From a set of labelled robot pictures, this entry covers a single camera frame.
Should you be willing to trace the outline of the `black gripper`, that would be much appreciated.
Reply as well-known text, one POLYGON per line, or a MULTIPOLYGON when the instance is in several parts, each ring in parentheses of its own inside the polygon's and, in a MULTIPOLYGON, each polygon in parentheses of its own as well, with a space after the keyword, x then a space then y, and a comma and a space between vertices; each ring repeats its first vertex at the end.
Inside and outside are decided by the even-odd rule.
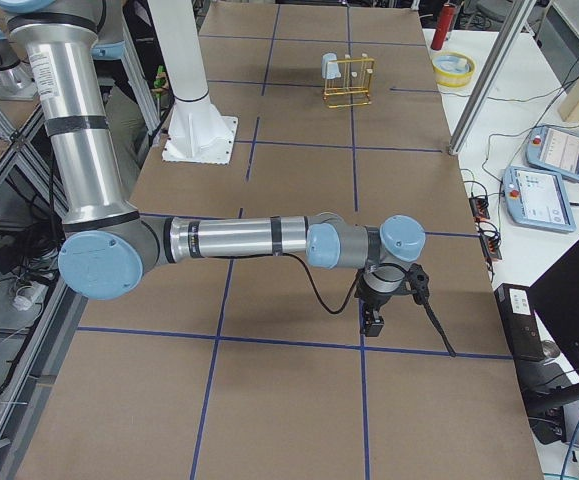
POLYGON ((403 280, 387 282, 375 277, 361 277, 355 290, 364 307, 379 311, 393 296, 408 295, 409 290, 403 280))

